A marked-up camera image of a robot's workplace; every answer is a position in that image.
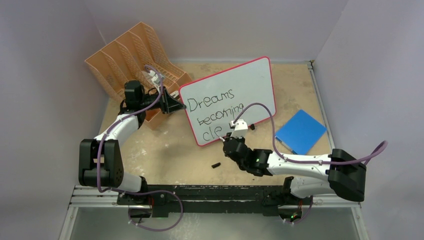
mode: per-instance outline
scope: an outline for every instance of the wooden table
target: wooden table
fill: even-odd
[[[178,67],[193,80],[235,66],[234,63],[181,63]],[[303,109],[320,123],[323,122],[314,84],[306,64],[272,64],[276,115],[279,129],[298,110]],[[109,100],[100,132],[103,132],[119,112],[119,104]],[[272,149],[271,121],[256,125],[246,135],[246,144],[254,149]],[[290,153],[280,143],[282,153]],[[133,133],[121,148],[125,171],[144,176],[148,184],[163,185],[282,185],[286,175],[253,176],[241,171],[237,164],[224,156],[222,142],[204,147],[196,145],[186,113],[170,115],[156,130],[146,126]],[[324,134],[309,155],[331,153],[329,139]]]

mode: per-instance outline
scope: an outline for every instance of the red whiteboard border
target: red whiteboard border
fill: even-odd
[[[198,80],[196,80],[196,81],[192,81],[192,82],[189,82],[189,83],[186,83],[186,84],[184,84],[184,85],[180,86],[180,87],[179,87],[179,89],[178,89],[178,93],[179,93],[179,96],[180,96],[180,98],[181,98],[182,103],[184,104],[183,97],[182,97],[182,95],[181,95],[181,89],[182,89],[183,87],[186,87],[186,86],[188,86],[188,85],[191,85],[191,84],[197,83],[197,82],[199,82],[199,81],[202,81],[202,80],[208,79],[208,78],[213,77],[213,76],[218,75],[218,74],[225,73],[225,72],[227,72],[227,71],[233,70],[233,69],[235,69],[235,68],[241,67],[241,66],[246,65],[246,64],[250,64],[250,63],[252,63],[252,62],[255,62],[255,61],[258,61],[258,60],[261,60],[261,59],[268,59],[268,63],[269,63],[269,74],[271,75],[272,96],[273,96],[273,98],[274,98],[274,107],[275,107],[275,113],[274,113],[274,115],[272,115],[272,117],[274,117],[274,116],[277,114],[276,94],[275,94],[275,91],[274,91],[273,72],[271,71],[271,60],[270,60],[270,58],[269,58],[269,57],[267,57],[267,56],[261,56],[261,57],[259,57],[259,58],[253,59],[253,60],[251,60],[251,61],[248,61],[248,62],[242,63],[242,64],[240,64],[240,65],[233,66],[233,67],[228,68],[228,69],[226,69],[226,70],[216,72],[216,73],[214,73],[214,74],[212,74],[212,75],[205,76],[205,77],[200,78],[200,79],[198,79]],[[203,147],[203,146],[206,146],[206,145],[211,144],[211,143],[213,143],[213,142],[220,141],[220,139],[219,139],[219,138],[217,138],[217,139],[215,139],[215,140],[213,140],[213,141],[210,141],[210,142],[208,142],[208,143],[205,143],[205,144],[203,144],[203,145],[200,145],[200,144],[199,144],[199,142],[198,142],[198,139],[196,138],[195,131],[193,130],[193,125],[192,125],[192,122],[190,121],[189,113],[187,112],[187,108],[185,109],[185,115],[187,116],[188,122],[190,123],[190,128],[191,128],[191,132],[193,133],[194,140],[196,141],[196,144],[197,144],[199,147]],[[265,121],[265,120],[268,120],[268,119],[269,119],[269,117],[267,117],[267,118],[265,118],[265,119],[263,119],[263,120],[260,120],[260,121],[258,121],[258,122],[255,122],[255,123],[253,123],[253,124],[258,124],[258,123],[261,123],[261,122],[263,122],[263,121]]]

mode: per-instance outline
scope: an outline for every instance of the white wall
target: white wall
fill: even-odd
[[[315,59],[348,0],[86,0],[106,42],[138,22],[178,61]]]
[[[336,147],[367,168],[372,240],[424,236],[424,1],[350,0],[315,62]]]
[[[0,1],[0,239],[59,237],[105,109],[84,64],[103,45],[82,0]]]

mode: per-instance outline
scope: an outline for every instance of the blue book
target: blue book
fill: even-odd
[[[275,138],[292,153],[305,155],[326,131],[325,126],[299,110],[275,133]]]

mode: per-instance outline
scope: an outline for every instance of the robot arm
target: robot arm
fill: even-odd
[[[155,82],[157,78],[153,76],[153,84],[157,84]],[[146,118],[145,111],[130,117],[128,115],[151,105],[157,99],[159,92],[145,93],[141,83],[132,80],[125,84],[124,94],[125,99],[120,105],[119,114],[112,124],[116,125],[113,130],[109,134],[105,131],[93,139],[84,139],[79,145],[78,179],[82,186],[97,187],[97,169],[94,159],[97,158],[102,137],[107,134],[101,146],[104,161],[100,164],[100,185],[128,192],[140,192],[147,189],[147,182],[144,177],[124,170],[120,147],[131,134],[141,127]],[[163,114],[185,109],[186,106],[176,100],[174,96],[175,94],[171,96],[164,87],[159,101],[150,109],[161,109]]]
[[[300,199],[312,195],[336,194],[339,197],[362,202],[365,193],[365,176],[367,168],[364,164],[331,165],[331,164],[299,164],[286,159],[297,161],[332,161],[346,162],[355,160],[341,149],[333,149],[331,154],[324,155],[295,155],[278,156],[269,149],[250,149],[245,144],[245,134],[248,125],[243,119],[231,122],[233,132],[223,138],[223,152],[226,157],[235,161],[238,167],[255,176],[263,175],[293,175],[287,177],[285,185],[289,192]]]

